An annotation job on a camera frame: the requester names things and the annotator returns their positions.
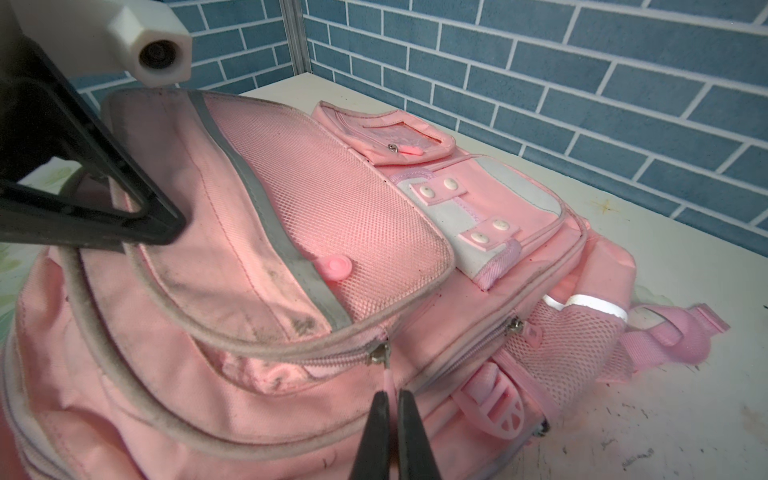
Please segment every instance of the front pocket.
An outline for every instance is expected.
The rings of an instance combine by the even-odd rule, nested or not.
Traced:
[[[391,180],[445,234],[456,266],[481,290],[550,239],[567,214],[546,187],[496,159],[468,155]]]

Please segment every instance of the blue tile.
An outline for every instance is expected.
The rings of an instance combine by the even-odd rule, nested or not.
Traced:
[[[558,152],[565,152],[574,136],[566,128],[503,107],[498,109],[494,128]]]
[[[311,18],[304,19],[304,31],[306,37],[310,40],[321,41],[322,43],[328,42],[328,24],[322,22],[316,22]]]
[[[451,25],[442,26],[440,51],[504,68],[511,48],[512,40],[509,38]]]
[[[352,57],[352,74],[375,84],[382,83],[381,66],[361,58]]]
[[[315,45],[315,59],[333,67],[336,70],[345,71],[349,73],[349,55],[341,53],[330,48],[323,47],[322,45]]]
[[[219,57],[243,50],[238,30],[221,31],[192,38],[192,61]]]
[[[765,0],[652,0],[650,8],[752,23]]]
[[[520,147],[522,146],[519,142],[502,137],[484,128],[476,127],[473,124],[468,124],[465,121],[459,124],[458,132],[515,155],[520,153]]]
[[[283,21],[254,25],[243,28],[243,38],[248,48],[261,47],[272,43],[280,43],[286,40],[286,29]]]
[[[142,88],[142,87],[143,87],[142,83],[134,80],[134,81],[129,81],[126,84],[115,85],[113,87],[106,87],[100,90],[93,90],[91,93],[94,95],[94,98],[96,98],[96,101],[99,104],[101,104],[101,102],[104,101],[107,95],[109,95],[113,91],[124,90],[126,88]]]
[[[408,10],[409,0],[366,0],[368,3],[378,3],[388,7],[402,8]]]
[[[437,47],[437,23],[422,18],[384,12],[384,35],[422,47]]]
[[[256,73],[265,68],[275,66],[275,57],[272,55],[272,48],[253,51],[236,57],[225,58],[221,61],[224,67],[224,73],[227,78],[242,77],[245,74]]]
[[[610,62],[518,42],[510,70],[568,87],[596,92]]]
[[[104,84],[108,81],[123,80],[126,78],[125,72],[110,73],[100,75],[86,75],[84,77],[69,78],[69,83],[75,88],[86,88],[94,85]]]
[[[727,138],[557,90],[549,91],[541,113],[712,170],[739,146]]]
[[[455,87],[463,87],[467,64],[411,48],[411,60],[408,63],[408,69]]]
[[[390,41],[331,26],[331,45],[395,67],[406,67],[406,48]]]
[[[515,107],[536,110],[544,87],[484,68],[471,67],[467,90]]]
[[[413,0],[413,11],[475,23],[480,0]]]
[[[443,127],[453,130],[456,128],[456,117],[446,115],[441,111],[437,111],[434,108],[425,107],[424,105],[417,104],[414,101],[409,101],[406,105],[406,111],[421,117],[427,121],[431,121]]]
[[[626,178],[632,178],[646,159],[645,155],[638,152],[585,135],[580,135],[576,140],[570,156]]]
[[[712,87],[689,119],[768,140],[768,97]]]
[[[363,83],[360,80],[355,80],[354,78],[347,77],[343,74],[336,74],[336,83],[347,88],[352,88],[353,90],[358,91],[361,94],[368,95],[369,97],[373,97],[376,100],[383,101],[384,103],[390,104],[393,107],[399,108],[400,110],[402,110],[406,105],[406,100],[403,97],[391,94],[388,91],[382,90],[381,88],[373,87],[367,83]]]
[[[319,77],[323,77],[326,80],[333,81],[333,72],[328,68],[323,67],[322,65],[318,65],[315,62],[312,62],[312,73]]]
[[[204,3],[202,6],[205,19],[208,20],[208,28],[221,28],[264,20],[261,2],[254,2],[253,0]]]
[[[645,207],[648,210],[652,210],[664,216],[669,216],[677,207],[679,207],[678,204],[669,201],[666,198],[658,197],[645,190],[621,183],[610,177],[605,177],[604,175],[600,175],[587,168],[572,164],[569,161],[562,160],[561,158],[557,158],[543,151],[536,150],[533,147],[525,149],[523,158],[525,160],[530,160],[535,164],[539,164],[542,167],[560,172],[563,175],[568,175],[584,184],[599,188],[602,191],[616,195],[619,198],[623,198],[633,204],[640,205],[641,207]]]
[[[642,184],[692,204],[748,222],[768,208],[768,197],[685,170],[663,161],[654,161],[642,177]]]
[[[347,5],[349,9],[349,26],[367,30],[372,33],[382,32],[382,11],[377,8],[362,5]]]
[[[264,0],[267,18],[276,18],[283,16],[283,10],[280,8],[280,0]]]
[[[188,7],[176,7],[172,8],[176,16],[181,20],[181,23],[187,27],[187,30],[192,33],[193,31],[205,30],[205,24],[203,23],[203,17],[200,15],[200,9],[197,5],[190,5]]]
[[[288,48],[288,44],[277,45],[275,47],[275,56],[277,56],[278,65],[290,63],[290,49]]]
[[[768,150],[758,147],[747,148],[723,174],[768,188]]]
[[[758,233],[744,230],[741,227],[723,222],[690,208],[683,210],[683,213],[678,215],[675,220],[685,223],[689,227],[707,232],[709,235],[721,238],[726,242],[735,243],[739,247],[751,250],[763,257],[768,257],[768,237]]]
[[[677,117],[702,86],[700,81],[617,65],[603,96]]]
[[[432,98],[432,104],[482,124],[491,124],[493,104],[449,90],[440,85],[435,85],[435,95]]]
[[[287,65],[286,67],[278,68],[272,71],[265,71],[262,74],[256,76],[256,85],[263,87],[264,85],[273,84],[276,81],[291,78],[293,76],[293,66]]]
[[[243,80],[233,81],[228,84],[221,85],[220,87],[211,88],[213,91],[220,91],[225,94],[239,95],[246,91],[250,91],[256,88],[256,84],[253,83],[253,77],[244,78]]]
[[[583,8],[569,45],[768,84],[768,37]]]
[[[428,81],[389,68],[384,69],[384,86],[427,103],[429,92],[432,90],[432,84]]]
[[[313,17],[346,25],[345,2],[338,2],[337,0],[306,0],[306,3],[310,9],[310,15]]]
[[[562,41],[574,8],[537,0],[485,0],[480,25]]]
[[[182,88],[202,88],[210,84],[219,83],[223,80],[224,77],[221,74],[219,62],[212,61],[210,63],[198,65],[197,67],[192,67],[192,76],[190,79],[181,82],[179,86]]]

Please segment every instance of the pink snap button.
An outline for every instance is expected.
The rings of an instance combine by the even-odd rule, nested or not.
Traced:
[[[340,282],[352,273],[352,261],[344,255],[320,257],[312,263],[327,282]]]

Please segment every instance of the blue brick wall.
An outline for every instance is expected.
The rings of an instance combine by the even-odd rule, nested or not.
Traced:
[[[768,256],[766,0],[302,0],[313,73]]]
[[[293,76],[279,0],[165,3],[193,38],[192,77],[175,87],[240,94]],[[127,72],[70,81],[96,109],[110,91],[141,86]]]

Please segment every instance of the zipper pull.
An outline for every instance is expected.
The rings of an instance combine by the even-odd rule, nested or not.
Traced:
[[[384,369],[389,370],[389,342],[381,342],[371,353],[368,355],[368,365],[384,365]]]

